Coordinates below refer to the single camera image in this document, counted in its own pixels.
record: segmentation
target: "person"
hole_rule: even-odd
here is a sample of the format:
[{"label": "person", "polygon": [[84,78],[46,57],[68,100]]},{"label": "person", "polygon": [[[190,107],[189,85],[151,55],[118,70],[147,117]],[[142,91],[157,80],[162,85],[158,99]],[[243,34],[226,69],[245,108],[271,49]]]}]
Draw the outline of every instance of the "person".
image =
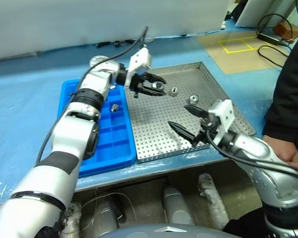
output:
[{"label": "person", "polygon": [[[278,77],[265,120],[263,140],[281,160],[298,168],[298,41]],[[230,220],[223,231],[243,238],[267,237],[263,209]]]}]

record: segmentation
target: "perforated metal plate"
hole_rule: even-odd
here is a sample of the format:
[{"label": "perforated metal plate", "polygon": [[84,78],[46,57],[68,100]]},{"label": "perforated metal plate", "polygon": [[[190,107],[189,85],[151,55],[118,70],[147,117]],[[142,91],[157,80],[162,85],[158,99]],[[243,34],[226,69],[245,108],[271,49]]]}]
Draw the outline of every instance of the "perforated metal plate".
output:
[{"label": "perforated metal plate", "polygon": [[[157,68],[150,72],[167,81],[164,85],[165,92],[177,87],[179,93],[176,97],[139,95],[139,98],[135,99],[134,93],[126,90],[138,161],[147,162],[208,148],[202,142],[192,148],[191,144],[178,136],[167,123],[168,120],[178,122],[193,134],[197,134],[200,120],[183,107],[189,104],[189,97],[198,95],[196,106],[204,109],[208,109],[217,99],[229,99],[208,69],[203,63],[197,62]],[[234,113],[236,118],[231,129],[254,135],[255,130],[236,107]]]}]

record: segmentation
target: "table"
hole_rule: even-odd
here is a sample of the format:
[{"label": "table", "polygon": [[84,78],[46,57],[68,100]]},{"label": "table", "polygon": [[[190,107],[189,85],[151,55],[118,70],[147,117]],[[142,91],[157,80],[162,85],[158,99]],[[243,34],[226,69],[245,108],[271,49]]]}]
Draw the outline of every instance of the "table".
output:
[{"label": "table", "polygon": [[[156,39],[148,44],[148,48],[154,68],[202,61],[261,137],[263,116],[272,102],[280,69],[224,74],[194,37]],[[56,119],[62,83],[80,78],[93,56],[111,56],[121,50],[112,45],[100,49],[88,45],[44,52],[39,57],[0,61],[0,203],[9,198],[34,165],[41,143]],[[128,65],[134,52],[119,61]],[[136,163],[120,170],[80,178],[76,191],[222,159],[215,150],[208,149]]]}]

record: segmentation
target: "black jacket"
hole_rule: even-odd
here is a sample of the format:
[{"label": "black jacket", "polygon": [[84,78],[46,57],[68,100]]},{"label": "black jacket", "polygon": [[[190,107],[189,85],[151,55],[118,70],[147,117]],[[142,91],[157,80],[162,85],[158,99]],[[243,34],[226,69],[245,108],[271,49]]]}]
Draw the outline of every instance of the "black jacket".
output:
[{"label": "black jacket", "polygon": [[298,148],[298,42],[277,80],[263,134],[294,142]]}]

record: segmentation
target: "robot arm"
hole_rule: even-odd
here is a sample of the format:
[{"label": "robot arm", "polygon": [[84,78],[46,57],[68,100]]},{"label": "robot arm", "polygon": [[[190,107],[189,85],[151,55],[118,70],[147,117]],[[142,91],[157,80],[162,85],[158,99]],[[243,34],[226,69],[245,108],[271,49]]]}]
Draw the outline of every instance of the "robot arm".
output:
[{"label": "robot arm", "polygon": [[[96,64],[105,57],[95,57]],[[151,56],[147,48],[132,56],[129,69],[109,60],[86,75],[52,132],[52,152],[37,163],[0,206],[0,237],[33,238],[57,235],[62,214],[68,208],[82,160],[93,155],[98,120],[109,86],[124,85],[136,94],[162,96],[163,91],[144,86],[144,81],[165,81],[146,73]]]},{"label": "robot arm", "polygon": [[[281,161],[263,140],[229,130],[234,121],[231,100],[217,101],[208,111],[195,106],[185,108],[201,118],[199,134],[195,136],[183,126],[169,121],[171,128],[193,146],[200,141],[211,143],[224,151],[225,155],[239,157],[241,160],[236,163],[247,172],[262,200],[265,221],[271,237],[298,238],[298,179],[291,176],[296,172],[292,168],[282,166],[287,163]],[[246,159],[248,163],[242,163],[242,159]]]}]

